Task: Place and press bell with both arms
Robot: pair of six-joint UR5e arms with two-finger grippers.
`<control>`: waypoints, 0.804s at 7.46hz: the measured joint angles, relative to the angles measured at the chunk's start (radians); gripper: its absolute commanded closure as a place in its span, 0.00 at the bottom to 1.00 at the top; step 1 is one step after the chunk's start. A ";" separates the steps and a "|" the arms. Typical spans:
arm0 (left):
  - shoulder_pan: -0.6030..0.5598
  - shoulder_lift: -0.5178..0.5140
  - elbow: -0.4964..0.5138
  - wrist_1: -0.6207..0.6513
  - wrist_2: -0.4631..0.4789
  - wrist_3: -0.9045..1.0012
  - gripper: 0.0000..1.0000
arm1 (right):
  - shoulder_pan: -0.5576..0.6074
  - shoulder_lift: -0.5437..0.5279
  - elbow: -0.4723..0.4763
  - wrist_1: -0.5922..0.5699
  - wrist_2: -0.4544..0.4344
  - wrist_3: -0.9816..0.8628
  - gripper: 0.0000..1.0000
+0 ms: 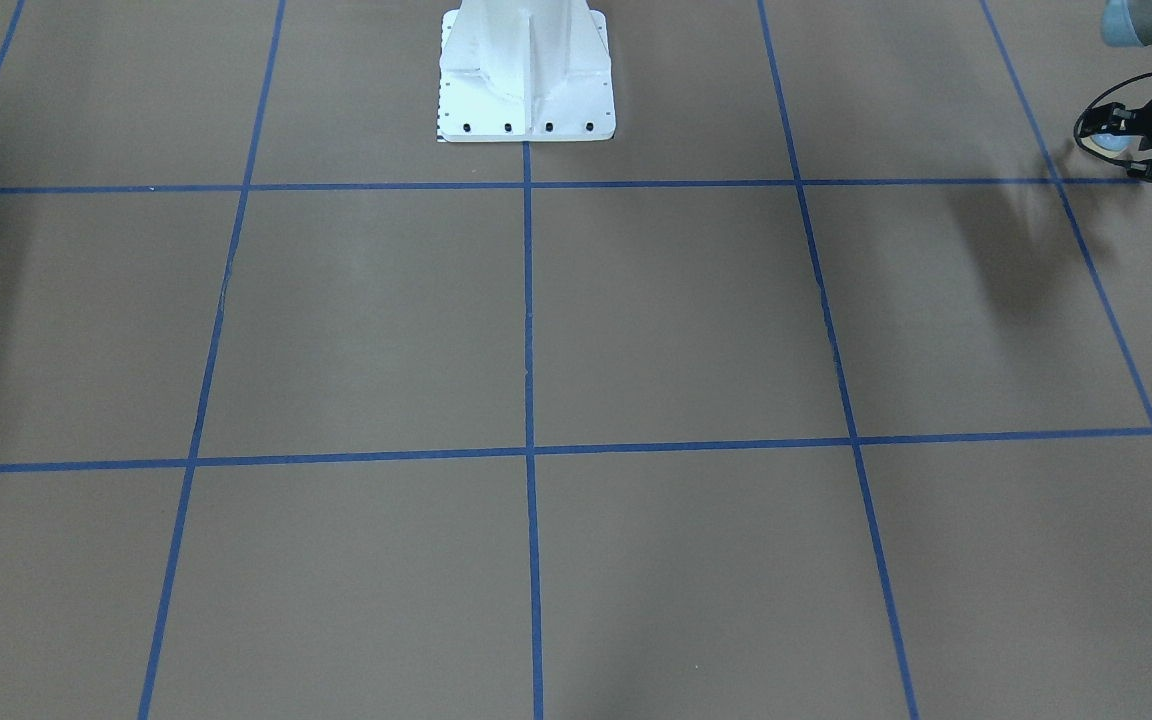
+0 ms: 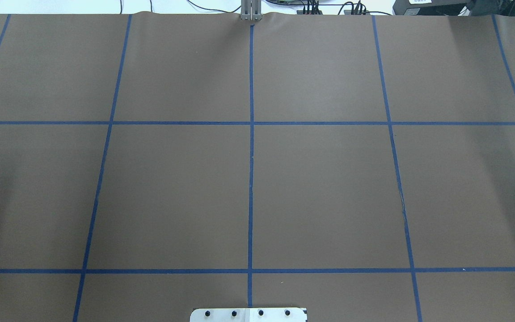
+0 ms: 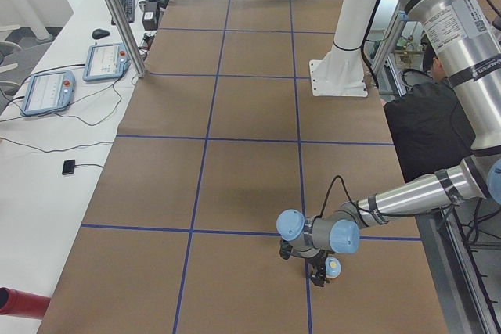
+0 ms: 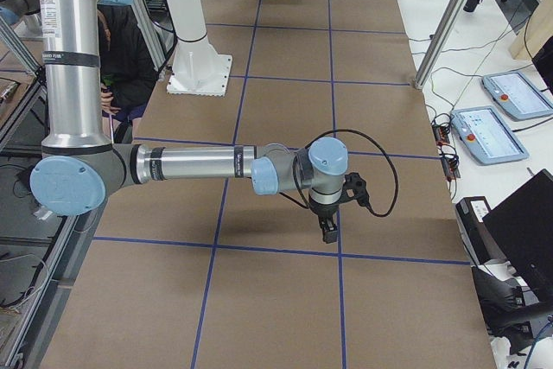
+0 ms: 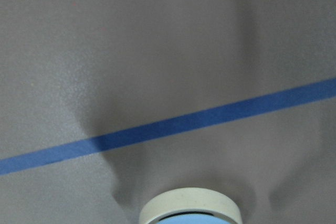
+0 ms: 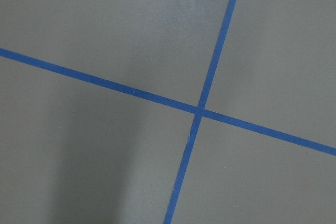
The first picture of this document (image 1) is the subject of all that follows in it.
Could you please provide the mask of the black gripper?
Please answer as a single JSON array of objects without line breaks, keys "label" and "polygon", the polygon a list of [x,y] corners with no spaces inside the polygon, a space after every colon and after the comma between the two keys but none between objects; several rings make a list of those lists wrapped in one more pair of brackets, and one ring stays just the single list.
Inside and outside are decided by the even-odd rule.
[{"label": "black gripper", "polygon": [[1142,150],[1152,150],[1152,100],[1135,109],[1124,103],[1084,109],[1076,119],[1076,137],[1079,141],[1138,138]]}]

